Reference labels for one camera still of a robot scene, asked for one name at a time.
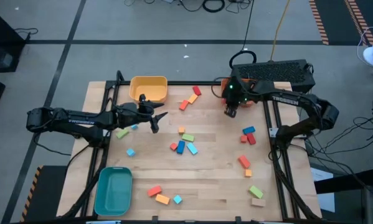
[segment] foam block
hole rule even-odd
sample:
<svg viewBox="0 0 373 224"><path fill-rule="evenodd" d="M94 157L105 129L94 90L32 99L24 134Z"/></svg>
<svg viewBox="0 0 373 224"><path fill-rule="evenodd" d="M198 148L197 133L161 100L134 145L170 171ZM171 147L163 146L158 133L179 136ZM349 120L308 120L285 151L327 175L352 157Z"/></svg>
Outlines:
<svg viewBox="0 0 373 224"><path fill-rule="evenodd" d="M177 148L177 145L175 143L172 143L170 146L169 146L170 149L172 149L173 151L175 151L175 149Z"/></svg>
<svg viewBox="0 0 373 224"><path fill-rule="evenodd" d="M242 136L240 137L240 142L242 142L242 143L246 143L246 142L247 142L247 136L246 136L246 135L242 135Z"/></svg>
<svg viewBox="0 0 373 224"><path fill-rule="evenodd" d="M178 128L178 133L179 133L179 134L184 134L184 133L185 133L185 127L182 127L182 126L179 127L179 128Z"/></svg>
<svg viewBox="0 0 373 224"><path fill-rule="evenodd" d="M163 203L165 205L168 205L168 203L169 203L169 197L166 197L166 196L161 195L161 194L157 194L156 201L161 202L161 203Z"/></svg>
<svg viewBox="0 0 373 224"><path fill-rule="evenodd" d="M195 154L197 153L197 149L196 149L196 147L194 147L193 143L189 142L189 143L187 144L187 148L189 149L189 151L190 151L193 155L195 155Z"/></svg>
<svg viewBox="0 0 373 224"><path fill-rule="evenodd" d="M264 199L257 199L257 198L252 198L251 199L251 205L258 206L258 207L265 207L266 201Z"/></svg>
<svg viewBox="0 0 373 224"><path fill-rule="evenodd" d="M250 166L250 162L248 161L248 159L245 157L245 155L242 155L238 158L238 161L240 162L240 164L242 165L242 167L244 169L247 169L249 166Z"/></svg>
<svg viewBox="0 0 373 224"><path fill-rule="evenodd" d="M250 144L255 144L256 143L253 133L248 133L247 134L247 140Z"/></svg>
<svg viewBox="0 0 373 224"><path fill-rule="evenodd" d="M184 141L179 141L178 147L176 148L176 153L178 153L178 154L184 153L184 148L185 148L185 142Z"/></svg>
<svg viewBox="0 0 373 224"><path fill-rule="evenodd" d="M135 151L134 151L133 149L127 149L127 150L126 150L126 153L127 153L130 157L135 156Z"/></svg>
<svg viewBox="0 0 373 224"><path fill-rule="evenodd" d="M181 105L179 106L179 109L180 110L185 110L186 109L186 106L189 102L187 100L184 100Z"/></svg>
<svg viewBox="0 0 373 224"><path fill-rule="evenodd" d="M119 132L117 132L116 136L117 136L118 139L122 139L128 133L129 133L129 131L127 129L121 129Z"/></svg>
<svg viewBox="0 0 373 224"><path fill-rule="evenodd" d="M255 132L254 126L243 129L243 134L254 133L254 132Z"/></svg>
<svg viewBox="0 0 373 224"><path fill-rule="evenodd" d="M191 104L194 103L194 101L197 99L197 95L196 94L193 94L189 99L188 99L188 102L190 102Z"/></svg>
<svg viewBox="0 0 373 224"><path fill-rule="evenodd" d="M173 198L173 200L174 200L175 203L179 204L182 201L182 198L181 198L181 196L177 195Z"/></svg>
<svg viewBox="0 0 373 224"><path fill-rule="evenodd" d="M183 135L182 135L182 139L183 139L183 140L186 140L186 141L191 141L191 142L193 142L193 141L194 141L194 136L193 136L193 135L190 135L190 134L183 134Z"/></svg>
<svg viewBox="0 0 373 224"><path fill-rule="evenodd" d="M251 171L250 169L245 169L244 170L244 176L245 177L251 177L253 175L253 171Z"/></svg>
<svg viewBox="0 0 373 224"><path fill-rule="evenodd" d="M194 91L194 94L196 94L197 96L200 96L201 95L201 92L200 92L200 89L198 86L194 86L193 87L193 91Z"/></svg>
<svg viewBox="0 0 373 224"><path fill-rule="evenodd" d="M256 188L256 186L251 186L250 187L250 193L255 195L257 198L261 199L263 196L263 193L260 189Z"/></svg>
<svg viewBox="0 0 373 224"><path fill-rule="evenodd" d="M161 191L162 190L161 190L160 185L157 185L157 186L153 187L152 189L148 190L148 195L149 195L149 197L152 197L156 194L160 194Z"/></svg>

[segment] blue-green container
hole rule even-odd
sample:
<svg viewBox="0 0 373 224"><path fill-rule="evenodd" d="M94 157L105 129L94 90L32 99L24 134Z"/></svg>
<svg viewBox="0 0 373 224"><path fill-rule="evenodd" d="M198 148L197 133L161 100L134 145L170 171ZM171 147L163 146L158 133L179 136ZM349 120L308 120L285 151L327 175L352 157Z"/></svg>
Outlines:
<svg viewBox="0 0 373 224"><path fill-rule="evenodd" d="M106 167L99 175L95 212L103 216L124 215L130 208L132 173L126 167Z"/></svg>

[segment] gray floor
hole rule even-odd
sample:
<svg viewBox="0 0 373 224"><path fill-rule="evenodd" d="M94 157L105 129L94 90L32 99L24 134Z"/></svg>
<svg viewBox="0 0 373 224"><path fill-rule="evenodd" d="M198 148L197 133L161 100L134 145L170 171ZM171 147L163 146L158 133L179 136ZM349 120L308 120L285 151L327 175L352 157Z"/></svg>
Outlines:
<svg viewBox="0 0 373 224"><path fill-rule="evenodd" d="M156 0L145 4L137 0L126 7L122 0L87 0L75 39L82 40L165 40L244 38L248 11L231 14L191 13L176 2ZM185 1L196 8L200 1ZM286 1L257 0L250 24L250 40L272 40ZM80 0L0 0L0 15L13 26L37 27L32 39L64 40L70 32ZM320 40L308 0L292 1L278 37L280 40ZM17 71L0 74L6 91L0 101L0 221L32 134L25 129L26 111L42 106L54 76L63 45L28 45ZM212 80L230 73L229 58L240 45L72 45L64 65L53 107L80 110L88 82L112 80L121 70L127 80L135 75L164 75L169 80ZM271 45L247 45L259 62L269 60ZM305 58L314 65L316 86L313 93L340 110L334 129L318 136L325 144L352 125L356 116L372 116L372 69L356 57L355 47L324 45L278 45L274 60ZM248 57L239 62L250 62ZM355 130L331 146L329 151L352 149L366 144L371 131ZM64 134L47 133L39 141L52 149L70 152L73 139ZM354 171L373 168L373 144L368 148L335 154L333 159L348 164ZM69 158L37 148L26 176L12 221L19 221L36 167L64 165Z"/></svg>

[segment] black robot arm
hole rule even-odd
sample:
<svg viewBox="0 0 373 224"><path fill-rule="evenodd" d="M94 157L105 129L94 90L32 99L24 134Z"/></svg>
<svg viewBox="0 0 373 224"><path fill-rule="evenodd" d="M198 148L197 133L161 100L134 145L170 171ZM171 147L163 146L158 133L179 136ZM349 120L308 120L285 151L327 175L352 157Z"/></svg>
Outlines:
<svg viewBox="0 0 373 224"><path fill-rule="evenodd" d="M141 95L138 105L139 108L135 103L124 103L115 106L111 111L100 113L71 111L63 108L36 108L27 113L26 128L33 133L57 131L71 134L76 138L85 138L92 147L102 147L106 143L104 138L106 132L116 128L150 122L152 132L158 132L158 121L167 113L153 117L154 108L164 104L146 101L145 96Z"/></svg>
<svg viewBox="0 0 373 224"><path fill-rule="evenodd" d="M326 100L319 99L313 94L296 93L276 89L273 82L249 81L244 82L239 77L232 76L222 92L226 99L225 114L234 118L241 103L247 101L277 101L303 108L308 118L292 126L283 125L274 133L276 145L286 149L291 140L299 135L309 137L313 130L327 130L333 128L339 111Z"/></svg>

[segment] wooden table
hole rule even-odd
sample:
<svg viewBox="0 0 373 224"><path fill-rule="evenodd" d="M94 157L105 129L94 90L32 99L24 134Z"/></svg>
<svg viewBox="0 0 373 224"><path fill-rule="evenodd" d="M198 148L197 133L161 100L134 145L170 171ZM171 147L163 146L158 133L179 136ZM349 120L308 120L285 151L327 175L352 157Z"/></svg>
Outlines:
<svg viewBox="0 0 373 224"><path fill-rule="evenodd" d="M83 111L98 113L102 104L105 82L90 82ZM291 89L289 83L275 83L277 88ZM133 175L131 207L121 217L100 217L101 219L150 220L158 215L159 220L222 220L234 221L236 216L243 221L280 221L281 213L275 183L273 164L268 159L270 152L267 126L262 103L251 108L239 108L236 118L224 115L224 106L209 86L200 86L202 95L185 111L178 109L183 100L192 94L191 86L168 86L165 105L157 108L155 114L168 111L159 122L159 132L153 134L149 123L139 124L139 129L130 131L122 140L112 134L107 166L128 167ZM118 104L133 101L129 86L120 86ZM273 108L270 105L271 121L276 127ZM296 107L279 104L283 124L298 122ZM179 126L195 137L198 153L193 156L187 148L183 155L170 150L172 142L181 137ZM242 129L255 126L255 145L240 143ZM87 142L75 140L72 155L81 150ZM302 140L293 144L304 146ZM132 147L136 155L128 157L126 150ZM64 183L57 215L64 214L78 199L85 188L92 149L87 149L70 166ZM237 158L246 155L251 162L253 177L243 176L243 168ZM315 192L311 169L305 151L291 146L288 150L295 189L312 211L321 216ZM156 202L148 197L147 191L160 185L162 194L173 198L179 194L183 201L177 205ZM252 196L248 189L255 185L264 193L266 207L251 206ZM291 212L290 197L285 190L288 216ZM88 214L92 214L95 189L90 196Z"/></svg>

